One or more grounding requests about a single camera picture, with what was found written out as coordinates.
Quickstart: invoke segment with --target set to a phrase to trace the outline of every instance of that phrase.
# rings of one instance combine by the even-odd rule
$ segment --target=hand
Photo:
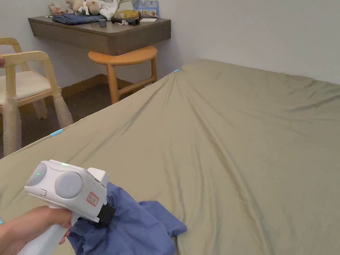
[[[72,213],[41,206],[4,225],[0,225],[0,255],[16,255],[26,243],[44,233],[51,225],[71,227]]]
[[[0,67],[5,64],[5,59],[0,55]]]

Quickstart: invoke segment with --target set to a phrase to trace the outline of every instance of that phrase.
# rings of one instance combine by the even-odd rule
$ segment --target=blue cloth
[[[68,237],[77,255],[173,255],[171,237],[186,226],[157,201],[137,203],[125,190],[107,184],[107,201],[116,208],[108,228],[79,220]]]
[[[74,13],[67,13],[53,16],[52,20],[65,25],[81,25],[87,23],[98,22],[100,19],[105,19],[103,15],[75,15]]]

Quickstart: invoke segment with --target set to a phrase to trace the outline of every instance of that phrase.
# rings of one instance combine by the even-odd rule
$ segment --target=wooden desk
[[[98,23],[64,25],[45,16],[28,19],[34,36],[59,41],[112,56],[121,55],[171,38],[171,20],[141,22],[137,26]]]

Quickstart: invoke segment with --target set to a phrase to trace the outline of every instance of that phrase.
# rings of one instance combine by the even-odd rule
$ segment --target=handheld device
[[[99,222],[97,217],[107,205],[105,171],[84,169],[63,162],[41,161],[24,187],[34,197],[46,200],[50,208],[65,208],[72,212],[72,226],[79,217]],[[52,255],[67,229],[51,226],[43,234],[28,242],[19,255]]]

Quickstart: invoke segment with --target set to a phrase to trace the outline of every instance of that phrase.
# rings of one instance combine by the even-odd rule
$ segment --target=small cup
[[[100,19],[99,20],[99,26],[101,28],[105,28],[106,27],[106,19]]]

